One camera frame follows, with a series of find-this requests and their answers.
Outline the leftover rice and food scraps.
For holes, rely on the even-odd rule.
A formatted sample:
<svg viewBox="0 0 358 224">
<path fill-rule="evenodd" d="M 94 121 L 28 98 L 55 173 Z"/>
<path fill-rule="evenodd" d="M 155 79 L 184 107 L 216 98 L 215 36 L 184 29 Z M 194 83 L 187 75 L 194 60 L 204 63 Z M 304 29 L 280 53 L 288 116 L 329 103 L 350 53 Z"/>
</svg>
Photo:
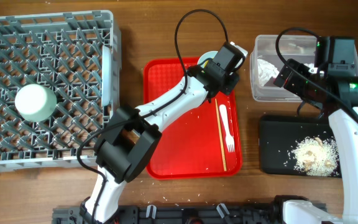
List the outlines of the leftover rice and food scraps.
<svg viewBox="0 0 358 224">
<path fill-rule="evenodd" d="M 297 143 L 290 156 L 294 169 L 310 176 L 339 177 L 339 153 L 334 138 L 306 137 Z"/>
</svg>

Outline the light blue round plate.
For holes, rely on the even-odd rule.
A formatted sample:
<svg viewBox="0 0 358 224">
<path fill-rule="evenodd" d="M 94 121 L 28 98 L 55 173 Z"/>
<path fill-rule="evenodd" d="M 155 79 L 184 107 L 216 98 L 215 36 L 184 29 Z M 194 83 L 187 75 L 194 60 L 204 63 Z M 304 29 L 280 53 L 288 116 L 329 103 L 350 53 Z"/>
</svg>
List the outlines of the light blue round plate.
<svg viewBox="0 0 358 224">
<path fill-rule="evenodd" d="M 102 85 L 101 85 L 101 104 L 107 106 L 111 101 L 111 75 L 112 75 L 112 55 L 107 46 L 102 48 Z"/>
</svg>

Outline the light blue rice bowl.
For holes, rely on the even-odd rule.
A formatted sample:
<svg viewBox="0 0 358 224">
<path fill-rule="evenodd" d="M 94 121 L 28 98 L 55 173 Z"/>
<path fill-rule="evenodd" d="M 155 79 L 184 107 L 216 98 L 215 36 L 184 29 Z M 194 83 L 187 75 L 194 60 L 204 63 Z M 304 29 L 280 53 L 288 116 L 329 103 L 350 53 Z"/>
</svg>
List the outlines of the light blue rice bowl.
<svg viewBox="0 0 358 224">
<path fill-rule="evenodd" d="M 45 86 L 28 84 L 17 92 L 14 104 L 26 121 L 40 122 L 51 117 L 57 105 L 57 97 Z"/>
</svg>

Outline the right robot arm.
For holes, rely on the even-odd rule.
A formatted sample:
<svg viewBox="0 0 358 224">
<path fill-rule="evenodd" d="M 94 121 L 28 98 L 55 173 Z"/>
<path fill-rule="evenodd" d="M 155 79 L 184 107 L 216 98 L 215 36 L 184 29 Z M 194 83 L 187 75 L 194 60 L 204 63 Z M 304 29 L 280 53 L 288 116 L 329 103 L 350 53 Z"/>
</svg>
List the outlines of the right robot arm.
<svg viewBox="0 0 358 224">
<path fill-rule="evenodd" d="M 344 189 L 340 223 L 358 223 L 358 76 L 350 37 L 316 38 L 314 68 L 277 52 L 284 66 L 274 81 L 328 117 Z"/>
</svg>

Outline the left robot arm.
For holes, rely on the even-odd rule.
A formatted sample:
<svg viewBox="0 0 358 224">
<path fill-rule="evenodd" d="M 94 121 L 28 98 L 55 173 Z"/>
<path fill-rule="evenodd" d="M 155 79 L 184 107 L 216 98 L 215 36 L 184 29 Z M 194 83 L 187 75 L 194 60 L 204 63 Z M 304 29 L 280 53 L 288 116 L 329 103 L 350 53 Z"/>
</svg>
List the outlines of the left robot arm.
<svg viewBox="0 0 358 224">
<path fill-rule="evenodd" d="M 97 167 L 93 171 L 98 178 L 91 196 L 80 206 L 86 223 L 112 219 L 124 187 L 145 169 L 163 131 L 218 93 L 230 95 L 247 55 L 235 43 L 224 43 L 215 56 L 186 68 L 181 80 L 166 93 L 135 108 L 118 108 L 108 125 L 91 135 L 96 140 Z"/>
</svg>

